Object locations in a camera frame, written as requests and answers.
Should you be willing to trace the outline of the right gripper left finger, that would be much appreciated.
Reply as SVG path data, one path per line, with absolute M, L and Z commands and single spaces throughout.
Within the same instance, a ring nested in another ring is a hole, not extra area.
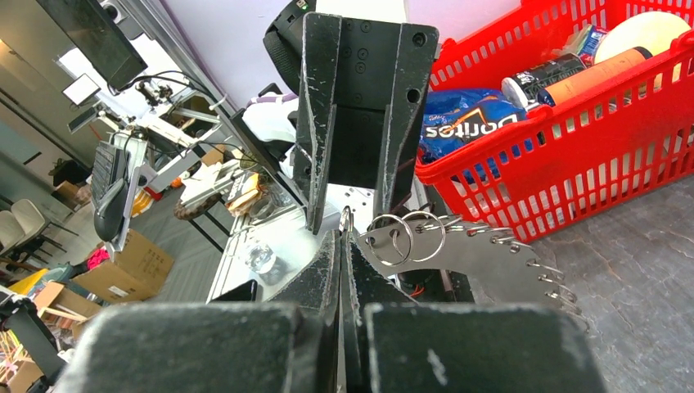
M 83 330 L 58 392 L 309 392 L 323 314 L 294 302 L 132 303 Z

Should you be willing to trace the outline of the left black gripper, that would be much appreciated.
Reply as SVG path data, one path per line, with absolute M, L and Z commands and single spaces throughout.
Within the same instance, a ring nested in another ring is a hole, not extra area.
M 329 184 L 371 188 L 375 215 L 409 198 L 438 41 L 431 25 L 304 17 L 295 184 L 312 234 Z

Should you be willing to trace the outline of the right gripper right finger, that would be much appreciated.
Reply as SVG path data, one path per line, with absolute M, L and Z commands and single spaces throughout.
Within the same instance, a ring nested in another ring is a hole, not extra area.
M 416 303 L 356 241 L 342 264 L 348 392 L 603 392 L 584 333 L 532 304 Z

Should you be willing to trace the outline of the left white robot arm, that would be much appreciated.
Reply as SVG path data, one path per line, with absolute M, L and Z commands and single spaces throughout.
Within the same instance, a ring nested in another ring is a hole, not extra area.
M 307 229 L 332 185 L 371 190 L 379 224 L 403 217 L 439 30 L 406 1 L 292 1 L 263 41 L 289 93 L 267 89 L 235 121 L 290 146 L 285 186 Z

